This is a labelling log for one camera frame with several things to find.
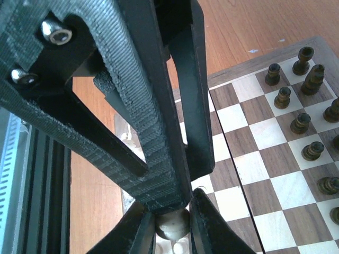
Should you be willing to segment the white pawn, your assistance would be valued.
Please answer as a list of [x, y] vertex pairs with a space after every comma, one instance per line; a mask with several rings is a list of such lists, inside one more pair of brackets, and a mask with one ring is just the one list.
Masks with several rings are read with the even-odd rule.
[[190, 232], [190, 213], [179, 209], [155, 217], [155, 231], [165, 240], [178, 241]]

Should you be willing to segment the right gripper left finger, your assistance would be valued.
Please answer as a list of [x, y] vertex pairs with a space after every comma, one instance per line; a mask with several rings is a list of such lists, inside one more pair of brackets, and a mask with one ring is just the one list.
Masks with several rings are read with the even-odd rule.
[[120, 222], [88, 253], [155, 253], [155, 217], [135, 201]]

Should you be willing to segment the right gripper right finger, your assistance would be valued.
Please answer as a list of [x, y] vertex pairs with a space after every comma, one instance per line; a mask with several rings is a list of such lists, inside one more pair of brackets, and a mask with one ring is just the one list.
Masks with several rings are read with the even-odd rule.
[[254, 253], [199, 188], [190, 204], [189, 245], [192, 253]]

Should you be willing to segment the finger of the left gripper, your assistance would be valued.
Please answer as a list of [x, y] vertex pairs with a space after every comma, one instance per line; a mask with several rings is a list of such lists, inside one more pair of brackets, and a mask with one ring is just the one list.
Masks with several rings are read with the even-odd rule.
[[175, 64], [190, 179], [212, 173], [214, 154], [208, 100], [204, 14], [198, 1], [155, 1], [167, 58]]
[[[145, 159], [68, 88], [94, 53]], [[186, 207], [189, 170], [153, 1], [1, 1], [1, 106], [78, 153], [155, 214]]]

